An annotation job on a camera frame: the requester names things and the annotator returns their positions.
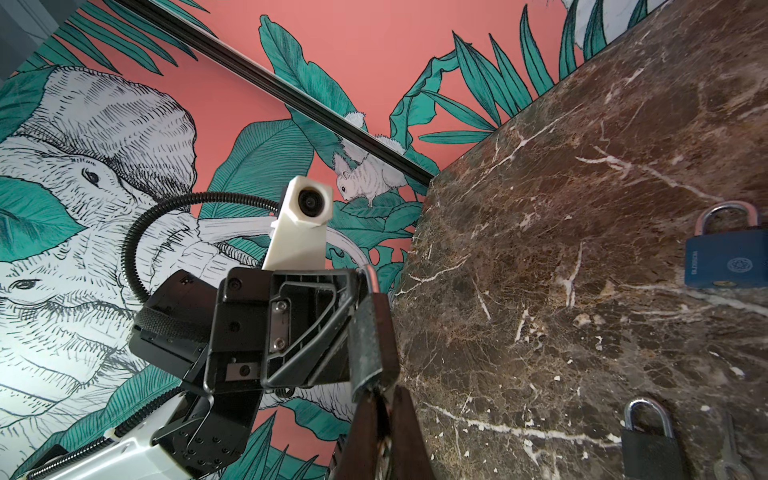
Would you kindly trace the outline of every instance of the black rail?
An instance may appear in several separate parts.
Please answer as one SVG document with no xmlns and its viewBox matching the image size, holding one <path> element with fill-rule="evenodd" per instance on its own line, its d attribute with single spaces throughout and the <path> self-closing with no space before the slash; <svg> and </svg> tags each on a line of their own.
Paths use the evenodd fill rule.
<svg viewBox="0 0 768 480">
<path fill-rule="evenodd" d="M 429 181 L 434 175 L 427 170 L 382 144 L 368 132 L 351 125 L 335 111 L 277 77 L 261 65 L 227 47 L 222 41 L 209 35 L 201 28 L 177 17 L 165 8 L 154 4 L 151 0 L 115 1 L 248 80 L 266 93 L 305 114 L 334 134 L 368 151 L 425 187 L 429 186 Z"/>
</svg>

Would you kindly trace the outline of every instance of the camera lens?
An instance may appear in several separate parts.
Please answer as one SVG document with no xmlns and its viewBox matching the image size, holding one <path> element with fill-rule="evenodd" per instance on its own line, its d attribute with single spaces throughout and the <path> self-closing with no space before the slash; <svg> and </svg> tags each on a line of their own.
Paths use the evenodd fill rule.
<svg viewBox="0 0 768 480">
<path fill-rule="evenodd" d="M 299 208 L 308 217 L 317 217 L 323 211 L 323 196 L 316 190 L 305 189 L 299 192 Z"/>
</svg>

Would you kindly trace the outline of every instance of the padlock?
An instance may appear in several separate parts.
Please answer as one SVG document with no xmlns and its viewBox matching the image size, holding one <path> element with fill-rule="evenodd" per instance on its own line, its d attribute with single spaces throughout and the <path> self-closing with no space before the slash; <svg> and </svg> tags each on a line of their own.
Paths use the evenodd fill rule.
<svg viewBox="0 0 768 480">
<path fill-rule="evenodd" d="M 632 410 L 648 405 L 661 417 L 664 436 L 636 432 Z M 659 402 L 648 398 L 631 400 L 624 407 L 625 429 L 621 431 L 621 453 L 624 455 L 624 476 L 637 480 L 687 480 L 683 453 L 672 432 L 672 421 Z"/>
<path fill-rule="evenodd" d="M 749 230 L 705 234 L 717 211 L 746 212 Z M 760 229 L 760 212 L 738 200 L 707 208 L 696 220 L 694 237 L 685 243 L 685 284 L 693 288 L 768 286 L 768 230 Z"/>
</svg>

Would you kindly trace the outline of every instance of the brown marble surface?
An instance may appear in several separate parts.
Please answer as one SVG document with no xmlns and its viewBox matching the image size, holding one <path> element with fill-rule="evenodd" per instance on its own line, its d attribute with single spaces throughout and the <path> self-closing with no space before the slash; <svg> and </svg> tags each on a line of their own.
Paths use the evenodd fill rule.
<svg viewBox="0 0 768 480">
<path fill-rule="evenodd" d="M 439 477 L 622 478 L 649 395 L 691 478 L 724 409 L 768 478 L 768 289 L 682 280 L 702 210 L 768 213 L 767 129 L 768 2 L 675 0 L 435 179 L 393 312 Z"/>
</svg>

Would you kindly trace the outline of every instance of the green leaf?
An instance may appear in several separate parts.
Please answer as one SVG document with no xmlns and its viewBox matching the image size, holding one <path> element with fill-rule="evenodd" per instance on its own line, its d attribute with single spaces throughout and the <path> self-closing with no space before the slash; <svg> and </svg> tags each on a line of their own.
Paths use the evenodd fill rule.
<svg viewBox="0 0 768 480">
<path fill-rule="evenodd" d="M 541 52 L 531 33 L 531 26 L 528 24 L 527 4 L 523 7 L 523 15 L 520 17 L 520 48 L 523 51 L 523 60 L 525 61 L 525 70 L 528 71 L 528 77 L 531 79 L 536 93 L 541 96 L 554 87 L 554 82 L 547 72 L 544 59 L 541 58 Z"/>
<path fill-rule="evenodd" d="M 286 445 L 286 448 L 283 449 L 283 452 L 280 453 L 280 457 L 277 459 L 276 462 L 272 465 L 272 468 L 267 472 L 267 474 L 263 477 L 264 480 L 277 480 L 277 475 L 280 473 L 280 469 L 283 467 L 283 460 L 286 458 L 286 451 L 288 450 L 288 445 Z"/>
<path fill-rule="evenodd" d="M 120 53 L 127 55 L 133 61 L 146 68 L 147 70 L 156 74 L 161 74 L 157 65 L 152 58 L 147 55 L 147 52 L 133 43 L 125 40 L 122 37 L 117 36 L 115 33 L 107 30 L 106 28 L 97 25 L 96 23 L 88 20 L 86 17 L 79 13 L 73 13 L 68 19 L 74 26 L 80 28 L 91 37 L 101 40 L 105 44 L 115 48 Z"/>
<path fill-rule="evenodd" d="M 40 184 L 0 177 L 0 262 L 45 252 L 83 230 Z"/>
<path fill-rule="evenodd" d="M 491 88 L 488 86 L 488 82 L 480 71 L 477 60 L 467 49 L 467 44 L 464 43 L 462 38 L 455 32 L 453 34 L 453 44 L 456 47 L 458 66 L 462 70 L 462 76 L 464 77 L 464 82 L 467 84 L 469 91 L 472 93 L 472 96 L 475 97 L 475 100 L 478 101 L 480 106 L 483 107 L 483 110 L 488 112 L 491 119 L 500 127 L 502 125 L 502 120 L 498 116 L 496 103 L 493 100 L 493 93 L 491 93 Z"/>
<path fill-rule="evenodd" d="M 404 230 L 385 232 L 383 218 L 355 217 L 342 210 L 345 205 L 342 201 L 333 202 L 333 218 L 328 226 L 347 235 L 360 248 L 370 249 L 392 238 L 412 237 Z"/>
<path fill-rule="evenodd" d="M 413 146 L 408 147 L 408 150 L 404 153 L 404 156 L 419 165 L 424 170 L 427 170 L 432 175 L 437 175 L 440 173 L 440 169 L 438 168 L 437 164 L 426 155 L 420 154 L 418 151 L 413 149 Z M 420 184 L 416 180 L 413 180 L 411 177 L 406 175 L 406 181 L 408 182 L 408 185 L 413 189 L 414 192 L 416 192 L 419 195 L 426 195 L 427 194 L 427 187 L 425 185 Z"/>
<path fill-rule="evenodd" d="M 109 60 L 107 60 L 107 57 L 105 57 L 104 54 L 101 53 L 98 48 L 96 48 L 96 45 L 88 40 L 88 37 L 86 37 L 82 31 L 77 30 L 74 26 L 69 25 L 68 23 L 62 23 L 58 30 L 54 32 L 54 35 L 68 42 L 70 45 L 79 51 L 82 51 L 87 56 L 93 58 L 96 63 L 102 67 L 109 68 L 114 73 L 120 73 L 114 67 L 114 65 Z"/>
<path fill-rule="evenodd" d="M 563 36 L 560 40 L 560 79 L 576 71 L 576 57 L 574 56 L 574 45 L 576 44 L 576 8 L 578 0 L 571 3 L 568 8 L 568 14 L 565 16 L 563 25 Z"/>
<path fill-rule="evenodd" d="M 389 191 L 373 199 L 373 207 L 368 206 L 368 199 L 364 197 L 353 198 L 347 205 L 342 207 L 342 211 L 361 218 L 384 218 L 387 217 L 392 209 L 405 203 L 395 191 Z"/>
<path fill-rule="evenodd" d="M 169 12 L 176 14 L 177 16 L 183 18 L 184 20 L 190 22 L 193 25 L 197 25 L 198 27 L 202 28 L 203 30 L 207 31 L 208 33 L 216 37 L 216 35 L 210 30 L 210 28 L 205 26 L 203 22 L 195 18 L 192 14 L 190 14 L 180 6 L 173 3 L 171 0 L 152 0 L 152 2 L 158 4 L 161 7 L 165 7 L 165 9 L 168 10 Z"/>
<path fill-rule="evenodd" d="M 349 433 L 349 422 L 339 420 L 334 414 L 309 400 L 291 399 L 281 406 L 293 410 L 296 424 L 312 430 L 320 440 L 332 442 L 339 438 L 339 435 Z"/>
<path fill-rule="evenodd" d="M 326 244 L 326 258 L 331 260 L 331 265 L 337 270 L 360 267 L 347 252 L 330 244 Z"/>
<path fill-rule="evenodd" d="M 12 135 L 40 106 L 53 67 L 18 73 L 0 88 L 0 142 Z"/>
<path fill-rule="evenodd" d="M 261 46 L 275 74 L 339 115 L 357 111 L 339 84 L 316 63 L 307 63 L 298 41 L 266 15 L 259 27 Z"/>
<path fill-rule="evenodd" d="M 16 71 L 18 73 L 25 73 L 27 71 L 33 71 L 37 69 L 38 67 L 35 66 L 35 64 L 33 64 L 32 62 L 30 62 L 29 59 L 27 59 L 27 60 L 24 60 L 24 63 L 19 65 L 18 68 L 16 68 Z"/>
<path fill-rule="evenodd" d="M 41 56 L 40 56 L 40 54 L 38 54 L 36 51 L 33 51 L 33 52 L 32 52 L 32 55 L 29 55 L 29 57 L 27 57 L 27 61 L 28 61 L 30 64 L 34 65 L 34 66 L 35 66 L 35 68 L 43 68 L 43 67 L 48 67 L 48 66 L 50 65 L 50 64 L 49 64 L 48 62 L 46 62 L 46 61 L 45 61 L 45 59 L 44 59 L 43 57 L 41 57 Z"/>
<path fill-rule="evenodd" d="M 357 111 L 341 86 L 319 65 L 304 60 L 299 42 L 285 28 L 273 23 L 267 15 L 261 17 L 259 36 L 262 48 L 278 77 L 339 115 Z M 288 110 L 320 159 L 333 168 L 333 155 L 342 152 L 339 137 L 304 114 L 292 108 Z"/>
<path fill-rule="evenodd" d="M 145 34 L 141 33 L 136 28 L 124 22 L 121 22 L 120 20 L 117 20 L 114 16 L 105 12 L 101 8 L 97 7 L 96 5 L 91 4 L 90 2 L 85 2 L 81 6 L 81 8 L 86 13 L 88 13 L 91 17 L 96 18 L 98 21 L 111 26 L 112 28 L 119 31 L 121 34 L 125 35 L 131 40 L 135 41 L 139 45 L 145 47 L 149 51 L 152 51 L 157 56 L 178 66 L 174 58 L 171 57 L 167 51 L 165 51 L 160 45 L 158 45 L 157 42 L 147 37 Z"/>
<path fill-rule="evenodd" d="M 115 13 L 120 15 L 126 22 L 130 23 L 134 27 L 139 28 L 140 30 L 144 30 L 149 35 L 152 35 L 155 38 L 159 38 L 169 45 L 173 45 L 174 47 L 197 60 L 194 52 L 187 46 L 187 44 L 183 43 L 182 41 L 178 41 L 176 38 L 170 36 L 165 31 L 160 30 L 158 27 L 154 26 L 150 22 L 147 22 L 142 17 L 136 15 L 130 10 L 127 10 L 125 7 L 115 2 L 114 0 L 104 0 L 104 3 L 107 4 L 107 7 L 114 10 Z"/>
<path fill-rule="evenodd" d="M 485 55 L 475 50 L 470 44 L 466 44 L 469 53 L 477 61 L 477 65 L 480 68 L 480 72 L 485 81 L 488 82 L 488 87 L 491 89 L 494 101 L 507 113 L 510 117 L 514 117 L 518 112 L 518 108 L 515 106 L 515 99 L 512 97 L 512 93 L 507 88 L 506 82 L 502 78 L 502 74 L 499 73 L 495 65 L 488 60 Z"/>
<path fill-rule="evenodd" d="M 259 235 L 258 237 L 248 237 L 248 240 L 254 242 L 259 247 L 268 248 L 272 239 L 269 235 Z"/>
<path fill-rule="evenodd" d="M 104 321 L 115 321 L 112 315 L 124 315 L 117 308 L 105 310 Z M 56 444 L 69 452 L 79 449 L 95 439 L 102 437 L 110 427 L 119 425 L 127 420 L 141 407 L 157 398 L 168 390 L 178 386 L 180 380 L 155 366 L 148 366 L 137 375 L 129 378 L 112 393 L 107 405 L 96 412 L 89 413 L 74 423 L 65 432 L 56 432 L 22 463 L 11 475 L 16 478 L 32 468 L 38 460 Z"/>
<path fill-rule="evenodd" d="M 339 143 L 339 137 L 321 124 L 307 117 L 305 114 L 287 107 L 291 118 L 297 127 L 304 133 L 304 136 L 317 152 L 317 156 L 325 165 L 333 169 L 333 155 L 341 154 L 342 148 Z"/>
<path fill-rule="evenodd" d="M 488 36 L 491 38 L 493 53 L 496 57 L 498 69 L 502 73 L 502 79 L 507 85 L 507 89 L 515 101 L 515 105 L 517 106 L 518 110 L 522 110 L 523 108 L 529 106 L 533 101 L 531 98 L 531 92 L 528 91 L 528 87 L 526 87 L 525 83 L 523 83 L 523 80 L 520 78 L 518 71 L 515 70 L 512 62 L 509 61 L 507 54 L 504 53 L 502 48 L 498 46 L 498 43 L 496 43 L 496 40 L 494 40 L 493 35 L 488 34 Z"/>
<path fill-rule="evenodd" d="M 476 144 L 479 141 L 484 140 L 492 132 L 489 131 L 441 131 L 435 134 L 421 135 L 419 140 L 425 141 L 430 144 L 445 144 L 445 145 L 458 145 L 458 144 Z"/>
<path fill-rule="evenodd" d="M 395 253 L 394 248 L 378 245 L 376 246 L 376 251 L 379 252 L 379 262 L 376 264 L 377 269 L 392 262 L 392 254 Z"/>
<path fill-rule="evenodd" d="M 435 101 L 422 92 L 439 91 L 442 74 L 456 68 L 458 59 L 455 50 L 440 58 L 431 58 L 419 78 L 395 106 L 389 116 L 389 136 L 400 142 L 406 150 L 413 142 L 408 127 L 426 125 L 435 117 Z"/>
<path fill-rule="evenodd" d="M 312 145 L 291 120 L 254 122 L 243 129 L 208 191 L 236 192 L 280 201 L 296 175 L 306 175 L 314 158 Z M 200 218 L 258 217 L 266 210 L 235 204 L 204 204 Z"/>
<path fill-rule="evenodd" d="M 637 0 L 637 4 L 634 6 L 632 16 L 629 18 L 629 25 L 627 30 L 634 27 L 641 22 L 643 18 L 648 16 L 648 0 Z"/>
<path fill-rule="evenodd" d="M 267 245 L 266 247 L 263 247 L 259 245 L 256 241 L 252 240 L 252 238 L 258 238 L 258 237 L 233 238 L 231 240 L 227 240 L 227 243 L 232 247 L 235 247 L 238 250 L 242 250 L 243 252 L 247 253 L 254 260 L 262 260 L 266 255 L 266 250 L 267 248 L 269 248 L 269 245 Z"/>
<path fill-rule="evenodd" d="M 434 100 L 437 104 L 443 107 L 448 113 L 453 115 L 457 120 L 462 121 L 470 127 L 479 128 L 480 130 L 495 130 L 495 127 L 489 124 L 483 117 L 476 114 L 474 111 L 467 108 L 465 105 L 451 100 L 448 97 L 444 97 L 440 94 L 431 91 L 424 91 L 424 94 Z"/>
<path fill-rule="evenodd" d="M 310 467 L 312 464 L 317 460 L 317 457 L 320 455 L 315 455 L 306 462 L 301 465 L 301 467 L 296 470 L 296 473 L 293 474 L 293 477 L 290 478 L 290 480 L 304 480 L 304 475 L 310 470 Z"/>
<path fill-rule="evenodd" d="M 387 263 L 376 271 L 376 275 L 379 277 L 379 287 L 383 292 L 389 293 L 395 288 L 395 278 L 404 266 L 403 262 Z"/>
<path fill-rule="evenodd" d="M 202 5 L 200 5 L 200 4 L 198 4 L 198 3 L 196 3 L 194 0 L 179 0 L 179 2 L 182 2 L 182 3 L 186 3 L 186 4 L 187 4 L 187 5 L 189 5 L 190 7 L 199 8 L 199 9 L 200 9 L 200 10 L 202 10 L 203 12 L 208 12 L 208 13 L 210 13 L 208 10 L 206 10 L 205 8 L 203 8 L 203 6 L 202 6 Z"/>
<path fill-rule="evenodd" d="M 221 480 L 241 480 L 242 478 L 260 480 L 264 472 L 268 472 L 269 467 L 266 461 L 270 452 L 276 415 L 276 412 L 273 413 L 266 422 L 259 425 L 254 433 L 250 434 L 245 452 L 237 462 L 227 467 Z"/>
<path fill-rule="evenodd" d="M 422 207 L 421 202 L 406 202 L 392 210 L 384 222 L 384 231 L 396 232 L 413 225 L 422 214 Z"/>
<path fill-rule="evenodd" d="M 38 48 L 37 53 L 45 57 L 54 65 L 84 67 L 83 63 L 78 60 L 72 52 L 67 50 L 59 40 L 56 40 L 56 37 L 54 36 L 46 38 L 43 45 L 40 45 Z"/>
<path fill-rule="evenodd" d="M 603 29 L 603 0 L 595 0 L 589 22 L 587 22 L 587 31 L 584 33 L 584 60 L 587 61 L 597 55 L 605 45 L 607 42 Z"/>
</svg>

